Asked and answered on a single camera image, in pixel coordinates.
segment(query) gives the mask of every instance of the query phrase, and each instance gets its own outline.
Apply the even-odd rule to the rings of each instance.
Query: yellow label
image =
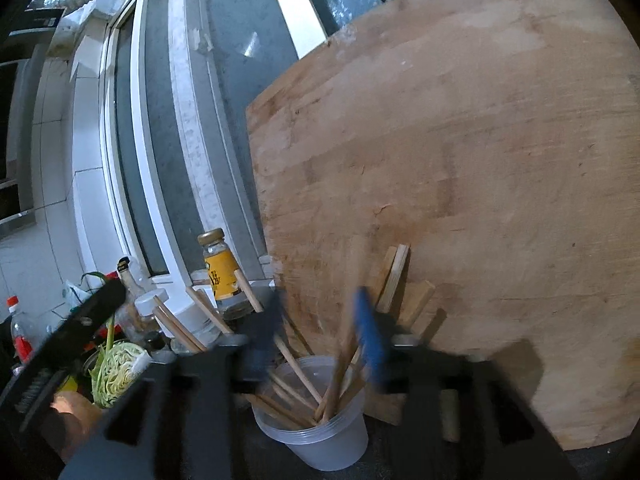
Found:
[[[240,293],[234,276],[234,271],[240,267],[230,249],[208,256],[204,263],[209,272],[213,295],[217,300],[226,300]]]

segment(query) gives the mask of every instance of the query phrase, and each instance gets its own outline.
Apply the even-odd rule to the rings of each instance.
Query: cut cabbage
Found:
[[[90,372],[92,393],[98,406],[110,408],[136,379],[131,368],[145,349],[121,341],[109,351],[100,347],[99,352],[95,367]]]

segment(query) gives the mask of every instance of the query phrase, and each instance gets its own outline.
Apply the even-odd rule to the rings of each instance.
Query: large wooden cutting board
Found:
[[[542,362],[568,449],[640,415],[640,51],[607,0],[393,0],[248,108],[289,310],[333,348],[345,252],[409,243],[433,345]]]

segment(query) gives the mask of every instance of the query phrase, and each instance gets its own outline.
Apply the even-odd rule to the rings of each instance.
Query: translucent plastic cup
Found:
[[[298,359],[298,363],[316,389],[323,393],[331,381],[335,359],[310,356]],[[280,365],[276,373],[301,395],[312,399],[288,364]],[[347,373],[345,383],[348,384],[350,377],[351,370]],[[270,386],[265,387],[263,394],[272,399],[278,398]],[[364,454],[369,443],[369,435],[362,417],[364,390],[334,418],[308,430],[283,430],[276,420],[262,410],[255,406],[252,406],[252,409],[255,421],[264,434],[282,442],[305,463],[320,471],[338,471],[353,465]]]

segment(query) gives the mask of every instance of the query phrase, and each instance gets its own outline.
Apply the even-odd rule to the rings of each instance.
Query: jar with yellow label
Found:
[[[225,232],[218,228],[198,236],[204,249],[204,263],[217,301],[240,294],[234,272],[239,269],[234,254],[225,243]]]

